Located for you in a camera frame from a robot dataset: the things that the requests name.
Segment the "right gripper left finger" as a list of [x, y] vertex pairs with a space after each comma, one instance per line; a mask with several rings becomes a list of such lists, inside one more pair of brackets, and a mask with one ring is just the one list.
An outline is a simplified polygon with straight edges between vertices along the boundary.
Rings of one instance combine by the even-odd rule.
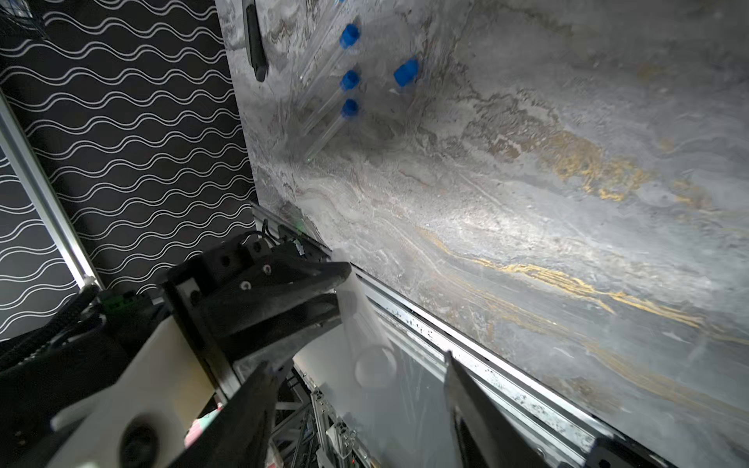
[[261, 363], [173, 467], [263, 467], [275, 419], [279, 379]]

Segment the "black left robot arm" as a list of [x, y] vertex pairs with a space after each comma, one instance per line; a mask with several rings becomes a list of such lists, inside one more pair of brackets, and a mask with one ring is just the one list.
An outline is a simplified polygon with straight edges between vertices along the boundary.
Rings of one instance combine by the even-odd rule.
[[172, 267], [161, 303], [84, 288], [2, 352], [2, 465], [264, 466], [294, 356], [339, 325], [351, 271], [254, 231]]

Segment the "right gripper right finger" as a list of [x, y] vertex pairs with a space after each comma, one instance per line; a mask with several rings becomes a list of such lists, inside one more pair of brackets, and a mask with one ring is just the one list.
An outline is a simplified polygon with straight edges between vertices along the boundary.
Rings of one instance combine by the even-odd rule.
[[468, 370], [445, 353], [444, 395], [462, 467], [544, 467], [544, 459], [514, 428]]

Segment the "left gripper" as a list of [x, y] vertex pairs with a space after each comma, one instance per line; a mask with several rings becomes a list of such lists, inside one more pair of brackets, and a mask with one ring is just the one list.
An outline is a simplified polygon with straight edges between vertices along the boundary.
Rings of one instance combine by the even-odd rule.
[[220, 396], [261, 365], [289, 366], [341, 323], [335, 295], [351, 274], [286, 230], [251, 230], [173, 267], [163, 285], [177, 323]]

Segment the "blue stopper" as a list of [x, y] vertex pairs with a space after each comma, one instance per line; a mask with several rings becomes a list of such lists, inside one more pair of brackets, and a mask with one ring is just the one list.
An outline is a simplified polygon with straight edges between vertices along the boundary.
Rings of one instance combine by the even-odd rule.
[[347, 73], [341, 77], [341, 81], [339, 81], [339, 89], [345, 93], [352, 91], [359, 86], [360, 80], [360, 75], [356, 70], [348, 70]]
[[339, 35], [339, 46], [343, 50], [347, 50], [353, 47], [360, 39], [361, 31], [358, 25], [355, 23], [349, 23], [345, 26], [341, 35]]
[[359, 114], [359, 105], [356, 99], [347, 99], [341, 107], [341, 117], [344, 119], [352, 119]]
[[396, 85], [403, 89], [415, 83], [421, 73], [421, 64], [417, 58], [409, 58], [393, 72]]

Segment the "clear test tube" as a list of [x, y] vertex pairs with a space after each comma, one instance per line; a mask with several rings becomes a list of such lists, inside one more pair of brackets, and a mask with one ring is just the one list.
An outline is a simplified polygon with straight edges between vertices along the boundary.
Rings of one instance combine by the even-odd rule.
[[355, 273], [337, 287], [337, 302], [356, 382], [366, 389], [390, 386], [398, 372], [394, 347]]
[[304, 153], [304, 157], [302, 157], [302, 160], [304, 160], [304, 163], [310, 163], [312, 162], [317, 154], [330, 142], [330, 140], [352, 119], [344, 119], [341, 117], [341, 112], [339, 111], [339, 116], [332, 121], [332, 123], [326, 128], [326, 130], [320, 134], [313, 142], [310, 144], [309, 148], [306, 150], [306, 153]]
[[335, 91], [331, 92], [325, 99], [322, 99], [321, 105], [316, 106], [310, 115], [302, 122], [302, 135], [306, 136], [310, 131], [336, 106], [343, 103], [345, 99], [354, 91], [343, 92], [339, 85]]
[[296, 83], [300, 85], [311, 83], [314, 77], [318, 76], [324, 70], [333, 67], [344, 53], [354, 48], [360, 42], [361, 36], [353, 47], [343, 50], [339, 46], [339, 35], [341, 35], [341, 31], [344, 28], [345, 25], [342, 25], [338, 30], [328, 27], [325, 30], [316, 32], [308, 48], [302, 55], [302, 60], [296, 72]]

